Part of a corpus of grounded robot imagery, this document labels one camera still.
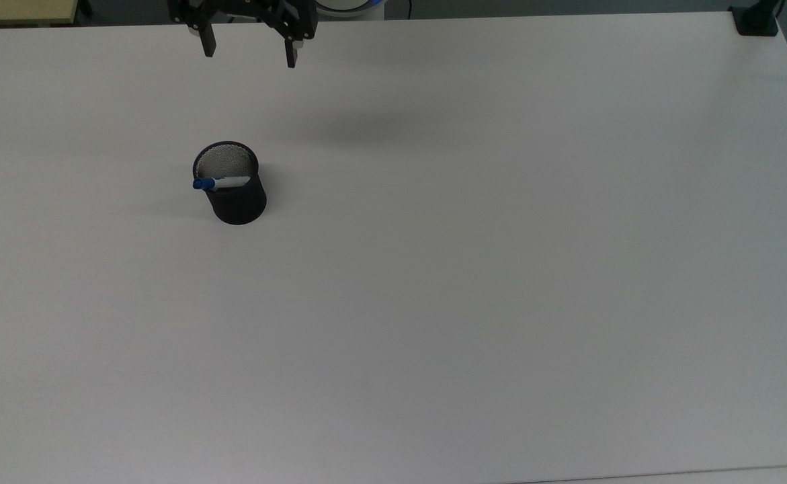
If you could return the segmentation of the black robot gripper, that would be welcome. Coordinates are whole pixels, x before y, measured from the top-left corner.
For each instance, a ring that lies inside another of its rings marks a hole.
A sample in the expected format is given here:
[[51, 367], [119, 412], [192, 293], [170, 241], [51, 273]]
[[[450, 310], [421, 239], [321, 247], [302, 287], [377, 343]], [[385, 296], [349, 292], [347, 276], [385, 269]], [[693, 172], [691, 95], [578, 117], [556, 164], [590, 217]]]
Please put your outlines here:
[[289, 69], [297, 65], [303, 40], [313, 39], [317, 30], [315, 1], [169, 1], [168, 12], [171, 21], [186, 24], [200, 39], [206, 58], [217, 48], [212, 25], [218, 13], [258, 19], [285, 38]]

